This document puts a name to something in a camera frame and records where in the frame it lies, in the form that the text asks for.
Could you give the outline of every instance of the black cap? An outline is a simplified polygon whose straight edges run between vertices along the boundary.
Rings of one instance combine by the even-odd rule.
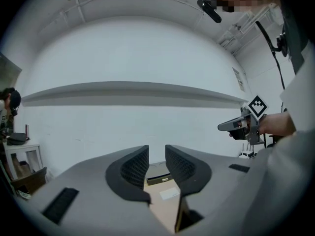
[[[16,109],[21,103],[21,96],[18,91],[13,91],[10,97],[10,108]]]

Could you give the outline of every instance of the small table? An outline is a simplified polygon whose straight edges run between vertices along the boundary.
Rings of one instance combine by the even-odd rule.
[[[23,145],[7,145],[6,143],[3,143],[4,150],[5,150],[5,156],[10,168],[10,171],[12,173],[13,179],[17,179],[17,175],[15,172],[15,168],[12,161],[12,154],[26,152],[26,156],[28,159],[28,163],[30,165],[31,170],[38,171],[43,168],[40,154],[39,154],[39,144],[37,144],[33,140],[26,141]],[[37,162],[34,160],[34,152],[36,153]]]

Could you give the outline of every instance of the person with black cap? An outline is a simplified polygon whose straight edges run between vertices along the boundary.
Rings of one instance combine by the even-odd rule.
[[[20,93],[15,88],[6,88],[0,91],[0,116],[2,116],[3,109],[10,110],[13,116],[16,116],[18,112],[16,109],[21,103]]]

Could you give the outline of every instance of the white wall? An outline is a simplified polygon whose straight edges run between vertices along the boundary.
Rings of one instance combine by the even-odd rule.
[[[282,27],[272,24],[266,31],[276,47],[276,37],[282,33]],[[284,85],[288,86],[295,76],[292,63],[289,57],[285,58],[282,53],[277,53],[276,56],[280,64]],[[280,113],[282,105],[280,94],[283,91],[281,78],[276,61],[264,36],[261,34],[246,46],[236,59],[246,73],[252,94],[259,94],[269,105],[266,114]]]
[[[238,86],[234,57],[204,36],[165,21],[110,19],[59,38],[37,57],[25,94],[75,83],[146,81],[213,89],[247,97]],[[26,107],[25,124],[41,146],[42,160],[57,176],[73,164],[120,149],[150,146],[150,162],[164,160],[166,144],[237,156],[234,141],[217,125],[239,116],[239,104],[220,100],[120,96],[69,97]]]

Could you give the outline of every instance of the person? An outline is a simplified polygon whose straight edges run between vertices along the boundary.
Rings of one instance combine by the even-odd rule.
[[[294,0],[216,0],[218,6],[225,7],[255,7],[275,3],[279,5],[283,13],[284,31],[288,45],[288,53],[293,65],[295,74],[302,66],[304,59],[303,50],[309,40],[313,40],[312,29],[306,19],[299,13],[299,8]],[[266,115],[261,118],[258,130],[260,134],[271,134],[277,136],[292,135],[296,129],[289,112]]]
[[[6,88],[0,91],[0,117],[4,109],[16,111],[21,103],[20,93],[15,88]]]

